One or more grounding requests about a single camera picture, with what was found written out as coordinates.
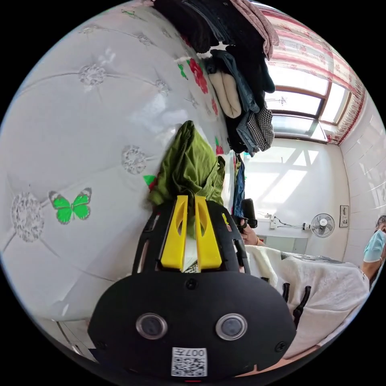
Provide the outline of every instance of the wall outlet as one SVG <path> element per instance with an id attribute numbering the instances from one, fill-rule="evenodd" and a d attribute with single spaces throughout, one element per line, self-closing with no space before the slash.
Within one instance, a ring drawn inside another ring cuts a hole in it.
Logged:
<path id="1" fill-rule="evenodd" d="M 273 218 L 271 220 L 270 229 L 276 229 L 277 228 L 277 220 Z"/>

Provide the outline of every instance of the window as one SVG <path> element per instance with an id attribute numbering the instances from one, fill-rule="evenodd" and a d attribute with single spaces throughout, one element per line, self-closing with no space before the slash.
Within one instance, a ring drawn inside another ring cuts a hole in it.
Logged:
<path id="1" fill-rule="evenodd" d="M 293 111 L 314 116 L 318 112 L 321 99 L 295 92 L 275 91 L 265 95 L 265 101 L 270 110 Z"/>
<path id="2" fill-rule="evenodd" d="M 278 86 L 301 88 L 302 90 L 316 92 L 320 95 L 326 94 L 329 85 L 325 79 L 318 78 L 303 71 L 291 70 L 290 68 L 270 66 L 269 75 Z"/>
<path id="3" fill-rule="evenodd" d="M 266 94 L 267 107 L 274 115 L 311 118 L 321 123 L 338 125 L 351 93 L 325 79 L 299 70 L 269 66 L 276 86 Z"/>
<path id="4" fill-rule="evenodd" d="M 295 138 L 327 142 L 327 137 L 318 121 L 312 118 L 290 115 L 274 115 L 272 125 L 276 138 Z"/>

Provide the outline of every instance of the framed picture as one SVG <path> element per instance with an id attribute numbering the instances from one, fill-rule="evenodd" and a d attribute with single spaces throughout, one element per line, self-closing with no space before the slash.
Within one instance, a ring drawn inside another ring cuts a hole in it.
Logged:
<path id="1" fill-rule="evenodd" d="M 347 228 L 349 226 L 350 207 L 341 205 L 341 215 L 339 218 L 339 228 Z"/>

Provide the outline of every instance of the fan guard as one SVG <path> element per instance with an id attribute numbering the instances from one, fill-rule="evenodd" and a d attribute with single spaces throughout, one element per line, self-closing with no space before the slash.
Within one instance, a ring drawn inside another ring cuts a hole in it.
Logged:
<path id="1" fill-rule="evenodd" d="M 334 219 L 327 213 L 321 213 L 311 221 L 311 231 L 315 236 L 326 238 L 335 229 Z"/>

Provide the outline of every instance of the stack of clothes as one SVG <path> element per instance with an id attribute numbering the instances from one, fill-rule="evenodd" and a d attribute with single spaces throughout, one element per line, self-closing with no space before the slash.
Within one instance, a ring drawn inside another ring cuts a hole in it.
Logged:
<path id="1" fill-rule="evenodd" d="M 154 0 L 198 53 L 210 52 L 205 66 L 226 116 L 229 144 L 251 156 L 270 148 L 272 112 L 265 93 L 275 85 L 270 60 L 279 38 L 259 8 L 248 0 Z M 219 42 L 225 50 L 213 49 Z"/>

